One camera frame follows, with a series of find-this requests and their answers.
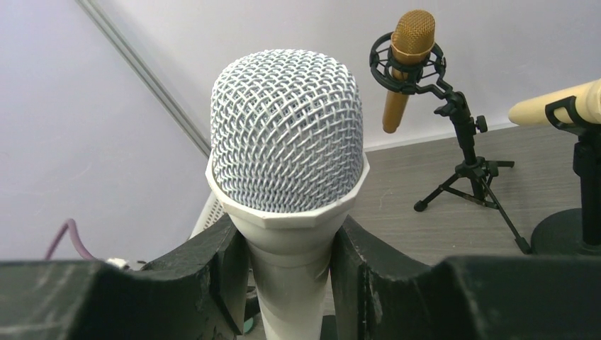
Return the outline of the black round-base stand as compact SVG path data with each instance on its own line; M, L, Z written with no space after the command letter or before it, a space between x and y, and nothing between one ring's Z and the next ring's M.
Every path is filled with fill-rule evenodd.
M580 208L556 212L532 232L533 254L600 255L600 126L579 123L551 125L578 137L573 171L580 178Z

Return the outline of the white microphone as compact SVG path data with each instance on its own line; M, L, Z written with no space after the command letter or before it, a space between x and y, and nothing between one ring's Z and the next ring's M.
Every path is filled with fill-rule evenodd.
M245 238L268 339L319 339L332 243L370 166L359 87L319 52L255 52L210 98L208 184Z

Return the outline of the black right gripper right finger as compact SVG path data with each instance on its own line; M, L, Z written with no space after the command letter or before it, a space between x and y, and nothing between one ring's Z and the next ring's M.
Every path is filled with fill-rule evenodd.
M341 339L599 339L600 260L450 256L429 266L348 217L330 275Z

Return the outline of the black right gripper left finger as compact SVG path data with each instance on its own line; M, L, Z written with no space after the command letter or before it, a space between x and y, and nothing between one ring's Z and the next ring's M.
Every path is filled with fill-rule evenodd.
M2 339L235 339L249 252L228 216L140 270L1 263Z

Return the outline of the brown microphone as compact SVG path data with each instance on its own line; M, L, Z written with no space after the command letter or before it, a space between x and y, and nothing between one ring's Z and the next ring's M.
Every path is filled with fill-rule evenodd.
M434 46L435 18L423 9L414 9L403 14L391 33L391 52L402 65L421 63ZM383 131L394 133L401 122L409 96L388 91L383 110Z

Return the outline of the beige microphone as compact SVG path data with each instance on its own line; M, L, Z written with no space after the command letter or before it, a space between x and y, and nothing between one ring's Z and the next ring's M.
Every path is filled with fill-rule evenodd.
M514 105L509 120L517 125L600 124L600 80L531 98Z

